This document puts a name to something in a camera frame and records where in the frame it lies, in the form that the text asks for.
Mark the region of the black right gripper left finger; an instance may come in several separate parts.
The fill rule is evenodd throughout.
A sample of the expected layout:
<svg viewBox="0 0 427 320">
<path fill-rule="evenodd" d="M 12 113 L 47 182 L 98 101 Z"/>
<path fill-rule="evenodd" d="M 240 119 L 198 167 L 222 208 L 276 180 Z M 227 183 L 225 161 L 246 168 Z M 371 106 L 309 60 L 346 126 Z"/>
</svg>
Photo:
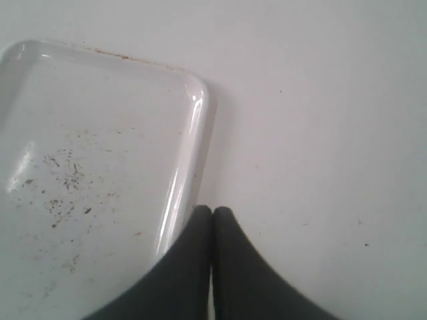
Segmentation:
<svg viewBox="0 0 427 320">
<path fill-rule="evenodd" d="M 134 286 L 87 319 L 207 319 L 213 214 L 194 207 L 167 253 Z"/>
</svg>

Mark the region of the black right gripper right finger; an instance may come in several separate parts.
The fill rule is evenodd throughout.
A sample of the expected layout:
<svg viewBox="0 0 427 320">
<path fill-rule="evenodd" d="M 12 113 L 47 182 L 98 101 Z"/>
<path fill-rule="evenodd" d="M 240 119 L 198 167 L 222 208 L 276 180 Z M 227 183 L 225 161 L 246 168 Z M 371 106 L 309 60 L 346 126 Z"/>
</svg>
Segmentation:
<svg viewBox="0 0 427 320">
<path fill-rule="evenodd" d="M 232 210 L 213 212 L 216 319 L 335 319 L 281 278 L 257 252 Z"/>
</svg>

